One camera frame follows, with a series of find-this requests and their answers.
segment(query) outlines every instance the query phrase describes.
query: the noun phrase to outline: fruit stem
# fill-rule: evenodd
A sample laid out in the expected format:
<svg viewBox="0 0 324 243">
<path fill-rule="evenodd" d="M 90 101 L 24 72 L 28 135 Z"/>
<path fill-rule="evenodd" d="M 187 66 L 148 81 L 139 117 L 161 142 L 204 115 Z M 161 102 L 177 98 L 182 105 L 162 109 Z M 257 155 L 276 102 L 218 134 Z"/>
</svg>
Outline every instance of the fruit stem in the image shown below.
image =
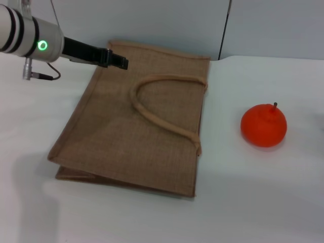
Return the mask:
<svg viewBox="0 0 324 243">
<path fill-rule="evenodd" d="M 272 108 L 272 111 L 275 111 L 275 109 L 277 108 L 277 105 L 278 105 L 278 103 L 277 103 L 277 102 L 275 102 L 275 103 L 273 104 L 273 108 Z"/>
</svg>

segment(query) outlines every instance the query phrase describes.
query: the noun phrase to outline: white table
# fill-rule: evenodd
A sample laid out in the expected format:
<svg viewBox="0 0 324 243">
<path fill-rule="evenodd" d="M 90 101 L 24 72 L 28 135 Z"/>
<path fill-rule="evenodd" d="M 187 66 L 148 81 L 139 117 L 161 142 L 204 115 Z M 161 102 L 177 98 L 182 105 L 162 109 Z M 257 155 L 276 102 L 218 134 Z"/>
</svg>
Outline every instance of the white table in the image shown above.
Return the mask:
<svg viewBox="0 0 324 243">
<path fill-rule="evenodd" d="M 60 59 L 61 80 L 27 82 L 23 62 L 0 55 L 1 242 L 324 242 L 324 61 L 212 62 L 194 200 L 55 180 L 46 156 L 95 67 Z M 286 140 L 257 149 L 240 136 L 240 118 L 273 102 Z"/>
</svg>

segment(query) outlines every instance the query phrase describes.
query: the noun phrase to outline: white wall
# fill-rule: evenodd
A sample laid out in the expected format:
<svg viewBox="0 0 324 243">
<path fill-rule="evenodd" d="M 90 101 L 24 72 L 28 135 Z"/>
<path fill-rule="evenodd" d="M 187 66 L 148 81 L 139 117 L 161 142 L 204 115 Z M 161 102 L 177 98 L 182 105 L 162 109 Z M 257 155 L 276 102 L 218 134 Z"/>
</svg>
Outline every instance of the white wall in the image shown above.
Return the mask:
<svg viewBox="0 0 324 243">
<path fill-rule="evenodd" d="M 222 58 L 324 59 L 324 0 L 233 0 Z"/>
<path fill-rule="evenodd" d="M 229 0 L 53 0 L 67 37 L 105 46 L 111 38 L 217 58 Z M 32 0 L 35 17 L 55 22 L 50 0 Z"/>
</svg>

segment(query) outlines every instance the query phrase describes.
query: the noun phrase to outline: orange fruit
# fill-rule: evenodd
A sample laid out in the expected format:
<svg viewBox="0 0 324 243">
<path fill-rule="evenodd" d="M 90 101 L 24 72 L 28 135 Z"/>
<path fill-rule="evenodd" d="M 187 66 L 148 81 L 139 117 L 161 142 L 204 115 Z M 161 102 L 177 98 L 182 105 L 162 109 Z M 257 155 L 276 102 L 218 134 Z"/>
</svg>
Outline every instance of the orange fruit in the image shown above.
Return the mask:
<svg viewBox="0 0 324 243">
<path fill-rule="evenodd" d="M 277 108 L 277 103 L 256 105 L 243 115 L 241 132 L 256 146 L 272 147 L 284 139 L 287 121 L 285 115 Z"/>
</svg>

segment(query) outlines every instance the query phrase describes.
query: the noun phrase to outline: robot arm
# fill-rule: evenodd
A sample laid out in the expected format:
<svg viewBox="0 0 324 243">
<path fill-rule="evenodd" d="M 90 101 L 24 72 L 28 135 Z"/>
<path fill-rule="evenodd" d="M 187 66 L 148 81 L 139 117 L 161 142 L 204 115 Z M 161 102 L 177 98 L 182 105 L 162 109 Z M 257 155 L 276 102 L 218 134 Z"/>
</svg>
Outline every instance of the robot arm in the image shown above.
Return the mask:
<svg viewBox="0 0 324 243">
<path fill-rule="evenodd" d="M 30 0 L 0 5 L 0 52 L 26 58 L 23 78 L 27 80 L 32 77 L 32 59 L 50 63 L 61 56 L 73 62 L 128 68 L 128 60 L 112 50 L 64 37 L 59 26 L 32 17 Z"/>
</svg>

